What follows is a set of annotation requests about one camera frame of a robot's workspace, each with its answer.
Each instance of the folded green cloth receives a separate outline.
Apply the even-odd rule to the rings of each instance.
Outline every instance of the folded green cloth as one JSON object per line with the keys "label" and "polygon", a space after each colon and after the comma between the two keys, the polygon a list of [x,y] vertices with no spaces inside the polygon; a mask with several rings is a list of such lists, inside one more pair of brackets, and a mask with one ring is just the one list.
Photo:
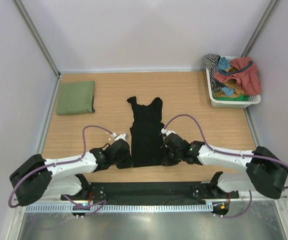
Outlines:
{"label": "folded green cloth", "polygon": [[57,115],[93,113],[94,81],[69,82],[60,86]]}
{"label": "folded green cloth", "polygon": [[214,97],[213,95],[213,98],[215,100],[218,100],[218,101],[237,101],[237,102],[247,102],[248,101],[248,97],[247,95],[240,95],[238,97],[224,97],[224,96],[221,96],[221,97]]}

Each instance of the white laundry basket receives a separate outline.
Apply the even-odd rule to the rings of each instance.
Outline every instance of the white laundry basket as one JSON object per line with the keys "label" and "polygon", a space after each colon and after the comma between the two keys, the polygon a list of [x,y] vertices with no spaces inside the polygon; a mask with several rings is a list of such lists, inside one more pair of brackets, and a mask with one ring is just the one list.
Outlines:
{"label": "white laundry basket", "polygon": [[[233,60],[234,58],[238,58],[237,56],[225,56],[228,60]],[[212,88],[210,86],[209,79],[209,71],[206,69],[207,74],[207,84],[208,84],[208,92],[210,97],[210,102],[213,107],[216,108],[237,108],[244,109],[252,104],[258,104],[260,102],[260,95],[251,95],[248,98],[248,101],[218,101],[213,98]]]}

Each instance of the zebra print fabric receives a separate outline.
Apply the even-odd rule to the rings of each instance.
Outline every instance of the zebra print fabric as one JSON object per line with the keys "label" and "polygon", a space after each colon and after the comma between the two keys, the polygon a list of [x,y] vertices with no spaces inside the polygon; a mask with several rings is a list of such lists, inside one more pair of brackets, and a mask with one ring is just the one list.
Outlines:
{"label": "zebra print fabric", "polygon": [[217,81],[214,80],[214,75],[216,73],[218,61],[220,59],[220,55],[217,54],[208,54],[203,57],[202,61],[205,67],[209,71],[209,80],[210,80],[210,87],[212,89],[212,93],[219,92],[223,87]]}

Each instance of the wooden table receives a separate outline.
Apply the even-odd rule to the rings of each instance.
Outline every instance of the wooden table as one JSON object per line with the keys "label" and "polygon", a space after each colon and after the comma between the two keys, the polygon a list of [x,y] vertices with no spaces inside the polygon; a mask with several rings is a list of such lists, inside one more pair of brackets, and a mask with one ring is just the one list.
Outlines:
{"label": "wooden table", "polygon": [[[120,134],[127,132],[133,122],[131,106],[126,99],[137,96],[138,104],[150,104],[155,97],[163,100],[163,120],[187,113],[200,122],[208,142],[214,146],[236,150],[255,148],[243,109],[216,108],[210,104],[204,72],[143,72],[67,74],[62,83],[95,81],[95,113],[58,116],[54,111],[44,158],[64,158],[83,152],[82,129],[86,125],[100,125]],[[188,142],[201,141],[195,123],[187,118],[176,119],[168,127]],[[101,129],[86,133],[87,148],[101,147],[110,135]],[[86,173],[89,182],[185,182],[209,181],[215,172],[231,169],[219,166],[179,165],[148,166]]]}

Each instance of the pink cloth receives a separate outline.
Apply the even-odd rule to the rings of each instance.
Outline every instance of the pink cloth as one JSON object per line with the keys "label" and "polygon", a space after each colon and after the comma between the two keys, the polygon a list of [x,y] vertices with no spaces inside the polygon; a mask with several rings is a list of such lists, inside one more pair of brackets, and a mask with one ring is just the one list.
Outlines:
{"label": "pink cloth", "polygon": [[218,71],[214,75],[214,79],[218,80],[221,83],[225,83],[230,79],[236,79],[236,86],[241,88],[248,95],[257,95],[261,93],[261,87],[259,79],[257,76],[257,66],[253,63],[250,57],[238,57],[230,61],[232,67],[237,68],[238,70],[247,67],[241,72],[230,73],[225,75],[224,72]]}

